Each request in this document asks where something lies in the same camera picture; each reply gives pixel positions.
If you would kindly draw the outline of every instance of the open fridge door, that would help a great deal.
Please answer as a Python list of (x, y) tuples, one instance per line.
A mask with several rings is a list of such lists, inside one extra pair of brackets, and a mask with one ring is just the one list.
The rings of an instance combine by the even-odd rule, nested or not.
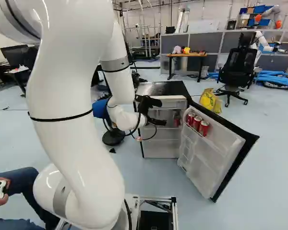
[[(205, 137), (187, 124), (188, 113), (209, 122)], [(203, 197), (216, 202), (258, 138), (192, 102), (183, 116), (177, 162)]]

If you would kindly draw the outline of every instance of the floor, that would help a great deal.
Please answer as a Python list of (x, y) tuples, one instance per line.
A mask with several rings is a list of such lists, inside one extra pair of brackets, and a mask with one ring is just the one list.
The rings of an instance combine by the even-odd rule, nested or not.
[[(137, 66), (158, 66), (158, 62), (138, 62)], [(149, 81), (166, 81), (159, 70), (139, 70)], [(220, 87), (215, 80), (197, 83), (183, 79), (190, 95), (198, 101), (205, 88)], [(14, 86), (0, 92), (0, 172), (33, 166), (42, 170), (49, 159), (28, 118), (25, 99)], [(205, 200), (175, 160), (143, 159), (139, 143), (126, 138), (112, 154), (125, 179), (126, 192), (146, 196), (177, 196), (181, 230), (288, 230), (288, 92), (253, 85), (241, 93), (249, 99), (232, 99), (221, 116), (244, 130), (260, 136), (248, 157), (216, 204)], [(132, 111), (132, 106), (125, 106)], [(102, 121), (96, 119), (102, 136)], [(0, 218), (31, 219), (43, 226), (21, 195), (0, 207)]]

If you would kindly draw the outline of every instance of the blue jeans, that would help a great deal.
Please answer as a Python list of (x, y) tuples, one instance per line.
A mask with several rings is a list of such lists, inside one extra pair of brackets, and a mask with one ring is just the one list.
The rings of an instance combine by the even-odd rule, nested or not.
[[(37, 175), (38, 171), (32, 167), (0, 173), (0, 177), (11, 180), (10, 186), (7, 189), (7, 194), (12, 196), (14, 194), (22, 193), (29, 205), (34, 209), (41, 220), (45, 222), (46, 229), (55, 229), (60, 219), (42, 209), (34, 198), (33, 184)], [(0, 219), (0, 230), (43, 230), (43, 228), (30, 222), (30, 220)]]

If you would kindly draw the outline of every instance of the cubicle partition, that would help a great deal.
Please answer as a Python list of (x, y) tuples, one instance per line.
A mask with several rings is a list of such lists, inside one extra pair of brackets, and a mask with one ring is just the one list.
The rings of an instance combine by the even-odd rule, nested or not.
[[(218, 63), (225, 63), (230, 49), (238, 46), (241, 32), (244, 34), (253, 33), (257, 30), (227, 30), (207, 33), (180, 33), (164, 34), (161, 36), (160, 69), (161, 73), (169, 72), (169, 58), (175, 46), (187, 46), (192, 51), (205, 50), (208, 56), (204, 60), (204, 66), (208, 66), (208, 71), (217, 69)], [(281, 49), (288, 49), (288, 30), (261, 30), (268, 42), (284, 42)], [(194, 74), (198, 72), (198, 57), (180, 57), (174, 60), (175, 73)], [(265, 53), (260, 57), (258, 66), (264, 70), (275, 70), (288, 72), (288, 54)]]

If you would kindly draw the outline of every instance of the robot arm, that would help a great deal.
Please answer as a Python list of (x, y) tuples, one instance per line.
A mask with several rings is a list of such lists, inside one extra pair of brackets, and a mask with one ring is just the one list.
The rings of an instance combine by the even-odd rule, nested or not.
[(52, 164), (36, 179), (35, 198), (81, 229), (111, 229), (125, 195), (122, 175), (91, 116), (89, 86), (98, 62), (113, 94), (108, 103), (113, 121), (129, 129), (139, 116), (119, 107), (133, 101), (134, 89), (121, 31), (113, 22), (108, 0), (0, 0), (0, 33), (40, 42), (26, 99)]
[[(258, 41), (258, 45), (261, 44), (264, 47), (263, 51), (288, 53), (288, 50), (279, 49), (279, 46), (281, 45), (281, 43), (279, 43), (279, 42), (275, 43), (275, 46), (269, 46), (269, 43), (267, 42), (266, 38), (264, 37), (264, 35), (260, 31), (256, 31), (255, 42), (250, 45), (250, 48), (258, 49), (258, 47), (256, 45), (256, 41)], [(254, 63), (255, 66), (256, 66), (261, 54), (262, 54), (262, 52), (260, 50), (258, 50), (257, 55), (256, 55), (256, 59), (255, 59), (255, 63)]]
[(282, 27), (282, 19), (281, 19), (280, 11), (281, 11), (280, 10), (280, 6), (279, 5), (275, 5), (274, 7), (266, 10), (262, 14), (258, 14), (255, 17), (255, 21), (259, 22), (263, 17), (268, 17), (271, 14), (273, 14), (274, 15), (275, 27), (276, 27), (276, 29), (279, 29), (279, 28)]

